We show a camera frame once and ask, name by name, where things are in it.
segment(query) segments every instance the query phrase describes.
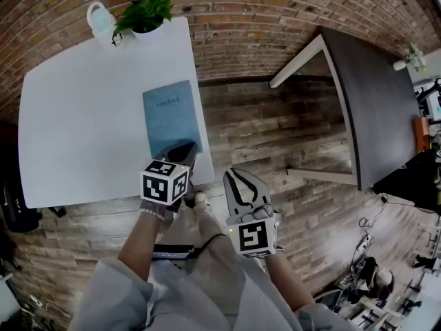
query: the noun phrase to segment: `dark gray table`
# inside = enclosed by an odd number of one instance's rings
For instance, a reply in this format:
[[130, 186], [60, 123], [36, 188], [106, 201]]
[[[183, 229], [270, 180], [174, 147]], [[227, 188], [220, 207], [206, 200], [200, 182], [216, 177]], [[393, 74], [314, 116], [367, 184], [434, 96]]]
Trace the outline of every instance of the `dark gray table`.
[[318, 35], [269, 83], [280, 85], [323, 51], [345, 118], [352, 173], [292, 169], [305, 178], [371, 187], [416, 154], [413, 119], [420, 116], [407, 69], [396, 57], [348, 34], [321, 27]]

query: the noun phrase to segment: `potted plant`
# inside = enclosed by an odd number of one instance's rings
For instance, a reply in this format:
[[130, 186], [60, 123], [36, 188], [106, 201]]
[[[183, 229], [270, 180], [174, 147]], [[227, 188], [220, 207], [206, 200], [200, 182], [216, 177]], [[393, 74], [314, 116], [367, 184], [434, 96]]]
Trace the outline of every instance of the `potted plant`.
[[406, 47], [406, 60], [399, 60], [393, 64], [393, 68], [395, 70], [404, 69], [407, 64], [412, 65], [416, 72], [426, 71], [426, 59], [424, 58], [424, 54], [421, 50], [418, 49], [416, 44], [411, 43]]
[[124, 11], [116, 22], [115, 33], [132, 30], [135, 37], [142, 42], [161, 38], [159, 27], [164, 19], [171, 20], [171, 0], [136, 0]]

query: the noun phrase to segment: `white shoe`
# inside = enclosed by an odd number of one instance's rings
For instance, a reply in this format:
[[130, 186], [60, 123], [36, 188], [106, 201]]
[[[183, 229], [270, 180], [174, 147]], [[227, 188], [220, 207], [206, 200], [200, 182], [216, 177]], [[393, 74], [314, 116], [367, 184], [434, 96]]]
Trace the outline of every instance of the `white shoe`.
[[197, 205], [198, 203], [204, 203], [205, 205], [209, 206], [209, 201], [208, 201], [208, 197], [207, 195], [202, 192], [202, 191], [198, 191], [195, 195], [194, 195], [194, 204]]

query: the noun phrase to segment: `white flower pot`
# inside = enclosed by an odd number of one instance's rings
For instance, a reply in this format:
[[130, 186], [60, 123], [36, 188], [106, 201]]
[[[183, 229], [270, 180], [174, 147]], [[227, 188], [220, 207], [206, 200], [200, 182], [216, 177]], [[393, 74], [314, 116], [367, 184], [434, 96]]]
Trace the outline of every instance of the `white flower pot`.
[[147, 32], [147, 33], [136, 33], [133, 31], [133, 34], [135, 35], [136, 39], [139, 40], [142, 44], [153, 44], [157, 43], [158, 41], [162, 40], [164, 37], [164, 29], [163, 24], [158, 27], [157, 29]]
[[393, 68], [395, 71], [399, 71], [401, 69], [404, 69], [406, 67], [406, 62], [403, 60], [397, 61], [396, 63], [393, 63]]

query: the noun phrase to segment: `wooden floor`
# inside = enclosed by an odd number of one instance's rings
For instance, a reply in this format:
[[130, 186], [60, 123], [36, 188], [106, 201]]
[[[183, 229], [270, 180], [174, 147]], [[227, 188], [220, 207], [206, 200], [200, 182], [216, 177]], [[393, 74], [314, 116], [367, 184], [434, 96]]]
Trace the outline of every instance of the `wooden floor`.
[[[284, 219], [279, 245], [312, 292], [344, 274], [359, 242], [361, 217], [373, 219], [380, 197], [354, 186], [288, 177], [286, 165], [315, 169], [350, 169], [345, 126], [332, 82], [286, 82], [270, 90], [266, 83], [238, 83], [201, 88], [201, 98], [215, 181], [204, 185], [214, 213], [228, 217], [222, 184], [224, 171], [243, 168], [264, 180]], [[18, 245], [11, 284], [20, 300], [32, 294], [74, 314], [96, 262], [115, 257], [138, 216], [136, 197], [75, 205], [56, 219], [43, 212], [40, 228], [11, 233]], [[396, 276], [393, 301], [416, 278], [409, 268], [412, 252], [424, 250], [429, 235], [418, 222], [434, 215], [387, 204], [372, 230], [369, 251]], [[69, 318], [52, 306], [50, 315], [66, 327]]]

